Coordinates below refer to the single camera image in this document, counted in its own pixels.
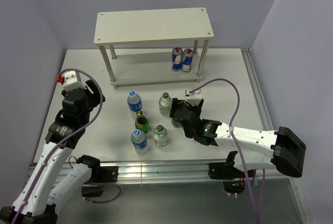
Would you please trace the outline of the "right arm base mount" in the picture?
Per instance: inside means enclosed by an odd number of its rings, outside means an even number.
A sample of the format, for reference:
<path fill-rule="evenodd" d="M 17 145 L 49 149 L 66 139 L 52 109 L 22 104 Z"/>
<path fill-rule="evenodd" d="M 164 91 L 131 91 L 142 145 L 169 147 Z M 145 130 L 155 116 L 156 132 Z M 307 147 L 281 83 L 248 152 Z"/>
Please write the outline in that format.
<path fill-rule="evenodd" d="M 225 162 L 209 163 L 208 176 L 214 180 L 221 180 L 227 193 L 241 194 L 246 189 L 245 173 L 233 166 L 227 166 Z"/>

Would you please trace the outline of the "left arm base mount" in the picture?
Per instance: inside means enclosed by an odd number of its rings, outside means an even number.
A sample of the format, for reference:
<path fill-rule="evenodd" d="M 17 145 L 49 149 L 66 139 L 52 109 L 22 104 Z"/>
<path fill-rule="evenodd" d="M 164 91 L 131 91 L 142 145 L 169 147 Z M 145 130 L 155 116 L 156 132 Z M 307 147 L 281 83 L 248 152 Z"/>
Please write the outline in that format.
<path fill-rule="evenodd" d="M 95 183 L 116 183 L 118 177 L 118 166 L 101 166 L 100 170 L 90 182 Z M 100 197 L 104 192 L 105 185 L 103 186 L 91 186 L 91 185 L 84 185 L 81 189 L 81 193 L 83 197 L 86 198 L 93 198 L 93 197 Z"/>

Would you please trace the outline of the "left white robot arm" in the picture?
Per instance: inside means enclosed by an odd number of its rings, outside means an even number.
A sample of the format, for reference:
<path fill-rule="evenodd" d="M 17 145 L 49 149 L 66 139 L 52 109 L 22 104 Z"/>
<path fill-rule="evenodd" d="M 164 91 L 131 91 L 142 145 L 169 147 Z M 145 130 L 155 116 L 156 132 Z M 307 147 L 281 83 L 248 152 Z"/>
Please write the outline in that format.
<path fill-rule="evenodd" d="M 11 206 L 1 209 L 4 223 L 56 223 L 56 204 L 48 203 L 53 184 L 86 128 L 95 120 L 90 113 L 105 97 L 95 80 L 62 91 L 62 109 L 48 129 L 37 166 L 24 190 Z"/>

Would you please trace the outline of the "green glass bottle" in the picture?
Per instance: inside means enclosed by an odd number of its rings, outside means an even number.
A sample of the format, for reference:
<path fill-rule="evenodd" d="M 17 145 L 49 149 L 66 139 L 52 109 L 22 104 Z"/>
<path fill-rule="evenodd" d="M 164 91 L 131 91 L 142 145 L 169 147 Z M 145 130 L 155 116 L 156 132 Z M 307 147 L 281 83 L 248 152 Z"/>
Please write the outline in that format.
<path fill-rule="evenodd" d="M 173 125 L 173 127 L 175 128 L 182 128 L 182 125 L 180 122 L 178 122 L 175 118 L 171 118 L 171 124 Z"/>

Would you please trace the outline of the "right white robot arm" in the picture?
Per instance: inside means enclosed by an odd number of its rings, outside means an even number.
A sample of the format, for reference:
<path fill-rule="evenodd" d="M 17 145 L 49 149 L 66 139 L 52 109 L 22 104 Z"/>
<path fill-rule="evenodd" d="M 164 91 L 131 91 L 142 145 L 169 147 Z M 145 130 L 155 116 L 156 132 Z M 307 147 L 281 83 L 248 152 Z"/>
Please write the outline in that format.
<path fill-rule="evenodd" d="M 237 177 L 244 169 L 277 169 L 281 174 L 300 178 L 306 144 L 288 127 L 278 130 L 253 130 L 201 119 L 204 100 L 172 99 L 170 118 L 178 122 L 185 136 L 204 146 L 227 146 L 225 171 Z"/>

